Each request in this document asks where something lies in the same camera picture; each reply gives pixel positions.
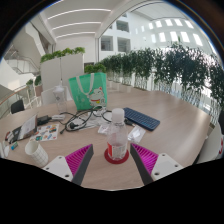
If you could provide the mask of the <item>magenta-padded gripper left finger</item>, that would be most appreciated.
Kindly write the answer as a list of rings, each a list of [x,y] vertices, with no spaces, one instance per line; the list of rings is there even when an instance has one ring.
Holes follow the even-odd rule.
[[[57,156],[44,167],[44,170],[76,185],[81,185],[93,154],[93,145],[90,144],[66,157]]]

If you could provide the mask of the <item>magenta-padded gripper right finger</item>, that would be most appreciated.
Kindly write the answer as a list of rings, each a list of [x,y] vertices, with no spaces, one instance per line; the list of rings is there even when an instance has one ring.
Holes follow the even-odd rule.
[[[156,154],[134,143],[130,144],[130,153],[144,185],[182,169],[182,166],[168,154]]]

